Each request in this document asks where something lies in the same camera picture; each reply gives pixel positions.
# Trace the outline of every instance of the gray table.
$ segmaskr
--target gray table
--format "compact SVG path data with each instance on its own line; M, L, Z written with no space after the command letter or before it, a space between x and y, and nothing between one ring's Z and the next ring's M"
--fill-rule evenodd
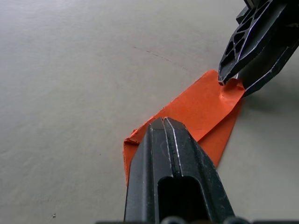
M0 223L122 219L123 139L218 67L243 6L1 0ZM246 99L219 165L239 216L299 218L298 61Z

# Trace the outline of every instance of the orange paper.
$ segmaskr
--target orange paper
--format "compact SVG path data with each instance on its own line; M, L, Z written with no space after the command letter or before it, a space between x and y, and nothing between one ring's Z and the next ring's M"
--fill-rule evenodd
M159 117L171 117L182 122L217 166L240 111L241 102L238 102L244 91L241 82L236 79L230 79L225 86L220 86L215 70L204 73L188 89L124 140L126 179L128 180L131 160L147 126Z

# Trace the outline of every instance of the gray surface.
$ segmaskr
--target gray surface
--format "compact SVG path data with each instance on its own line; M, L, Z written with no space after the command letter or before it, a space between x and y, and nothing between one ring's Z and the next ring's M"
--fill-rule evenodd
M122 140L218 67L243 5L1 0L0 223L122 219ZM239 216L299 218L298 61L247 98L221 160Z

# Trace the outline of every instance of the black plastic part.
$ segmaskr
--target black plastic part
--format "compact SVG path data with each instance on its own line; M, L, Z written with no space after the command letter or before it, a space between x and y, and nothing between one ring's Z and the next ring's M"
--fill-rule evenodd
M237 75L247 96L275 77L299 46L299 3L260 0L237 20L240 25L220 62L218 81L223 85Z
M124 221L221 223L234 212L210 158L173 119L153 121L134 155Z

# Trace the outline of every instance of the clamp jaw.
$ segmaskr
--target clamp jaw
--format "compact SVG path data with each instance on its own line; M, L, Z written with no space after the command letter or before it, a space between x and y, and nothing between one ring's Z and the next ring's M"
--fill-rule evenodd
M242 80L243 97L274 78L299 46L297 0L245 0L219 65L218 82Z

